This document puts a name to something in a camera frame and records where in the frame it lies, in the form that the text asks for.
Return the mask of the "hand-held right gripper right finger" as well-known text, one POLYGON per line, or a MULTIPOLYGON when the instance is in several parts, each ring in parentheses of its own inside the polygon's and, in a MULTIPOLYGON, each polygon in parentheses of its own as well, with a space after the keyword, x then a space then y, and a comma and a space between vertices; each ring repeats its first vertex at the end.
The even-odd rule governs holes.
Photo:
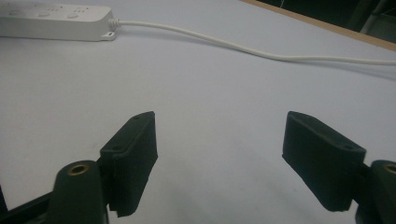
POLYGON ((312 116, 287 115, 282 158, 326 209, 346 211, 366 150, 312 116))

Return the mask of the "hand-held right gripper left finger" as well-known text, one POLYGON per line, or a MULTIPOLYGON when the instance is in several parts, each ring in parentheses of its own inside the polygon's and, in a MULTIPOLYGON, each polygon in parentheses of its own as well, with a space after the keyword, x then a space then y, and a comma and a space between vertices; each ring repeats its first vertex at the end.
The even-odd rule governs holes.
POLYGON ((99 168, 109 210, 132 215, 158 159, 155 113, 130 118, 101 148, 99 168))

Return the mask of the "white power strip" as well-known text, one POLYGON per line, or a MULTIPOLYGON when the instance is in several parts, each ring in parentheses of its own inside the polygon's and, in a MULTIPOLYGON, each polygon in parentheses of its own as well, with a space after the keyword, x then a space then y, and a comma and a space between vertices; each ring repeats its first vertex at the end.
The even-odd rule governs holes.
POLYGON ((116 38, 110 7, 0 0, 0 36, 71 41, 116 38))

